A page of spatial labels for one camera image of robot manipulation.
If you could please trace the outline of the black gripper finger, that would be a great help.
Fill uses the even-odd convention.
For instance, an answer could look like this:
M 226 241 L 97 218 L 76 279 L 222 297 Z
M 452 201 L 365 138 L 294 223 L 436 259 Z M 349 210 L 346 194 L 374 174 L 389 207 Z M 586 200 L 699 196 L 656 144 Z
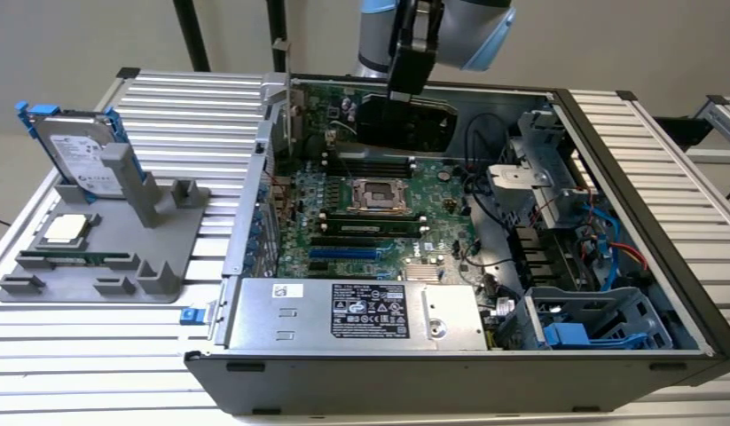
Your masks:
M 437 43 L 424 48 L 394 43 L 386 78 L 386 114 L 405 114 L 410 100 L 425 87 L 436 64 Z

